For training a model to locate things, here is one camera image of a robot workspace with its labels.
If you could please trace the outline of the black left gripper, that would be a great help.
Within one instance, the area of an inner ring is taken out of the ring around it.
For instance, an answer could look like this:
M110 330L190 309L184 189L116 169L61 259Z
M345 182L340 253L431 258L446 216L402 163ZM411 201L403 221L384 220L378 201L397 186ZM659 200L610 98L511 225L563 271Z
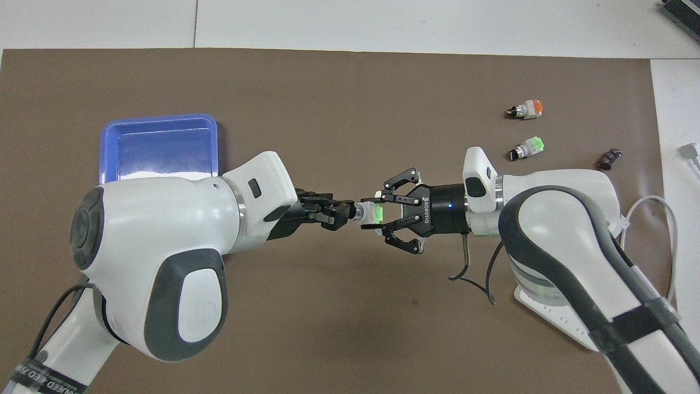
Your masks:
M267 240L289 237L301 224L320 223L323 229L338 230L347 224L348 215L355 215L353 200L335 200L331 193L317 194L312 190L295 191L297 202L277 221ZM320 220L310 217L315 213L320 213Z

